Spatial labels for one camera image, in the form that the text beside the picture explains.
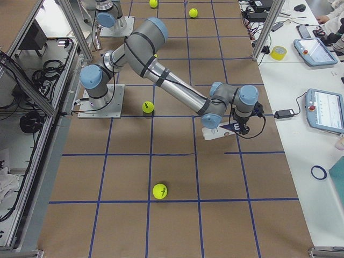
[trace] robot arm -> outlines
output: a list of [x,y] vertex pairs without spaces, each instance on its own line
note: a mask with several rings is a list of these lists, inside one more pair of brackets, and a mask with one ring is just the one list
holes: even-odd
[[252,85],[234,87],[214,82],[210,97],[182,81],[169,69],[160,64],[154,54],[167,40],[167,29],[162,21],[151,17],[125,39],[123,45],[115,51],[108,51],[102,63],[92,64],[82,69],[81,82],[85,86],[95,108],[106,105],[108,96],[106,83],[113,73],[121,70],[125,63],[142,78],[151,80],[198,115],[207,128],[216,128],[230,104],[235,105],[234,119],[239,123],[240,133],[246,134],[249,128],[246,122],[253,115],[258,99],[258,90]]
[[123,16],[120,1],[96,0],[97,21],[104,27],[111,28]]

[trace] metal base plate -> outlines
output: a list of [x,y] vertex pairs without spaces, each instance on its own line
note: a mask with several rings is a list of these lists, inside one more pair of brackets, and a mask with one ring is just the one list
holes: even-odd
[[133,16],[125,16],[124,19],[127,22],[127,26],[124,30],[113,31],[109,28],[103,27],[100,33],[100,37],[116,38],[129,36],[133,32],[135,18]]
[[[109,93],[112,96],[114,91],[114,96],[112,101],[103,109],[92,112],[78,113],[78,117],[81,119],[99,119],[99,118],[115,118],[119,119],[122,112],[122,104],[124,97],[124,84],[113,84],[107,85]],[[88,94],[85,90],[83,98],[88,98]],[[94,110],[88,101],[82,102],[79,111]]]

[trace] person's hand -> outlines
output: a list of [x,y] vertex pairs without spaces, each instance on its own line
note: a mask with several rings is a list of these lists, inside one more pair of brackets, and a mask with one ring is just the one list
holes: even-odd
[[327,21],[329,21],[329,18],[326,15],[316,16],[316,19],[317,19],[319,24],[324,24]]

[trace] yellow tape roll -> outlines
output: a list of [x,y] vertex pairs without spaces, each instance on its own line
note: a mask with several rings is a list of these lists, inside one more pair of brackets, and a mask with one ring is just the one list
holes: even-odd
[[286,49],[284,47],[281,47],[281,46],[276,46],[271,51],[270,55],[273,59],[281,61],[286,55]]

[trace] tennis ball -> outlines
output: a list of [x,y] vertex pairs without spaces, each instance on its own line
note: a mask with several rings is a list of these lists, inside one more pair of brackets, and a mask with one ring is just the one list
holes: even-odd
[[149,0],[149,6],[151,8],[156,8],[157,7],[157,0]]
[[164,184],[156,184],[153,187],[153,196],[156,199],[164,199],[167,195],[167,187]]
[[198,11],[196,8],[191,8],[189,11],[189,15],[191,18],[196,18],[198,16]]
[[142,110],[144,113],[152,113],[154,110],[154,104],[150,101],[145,101],[142,104]]

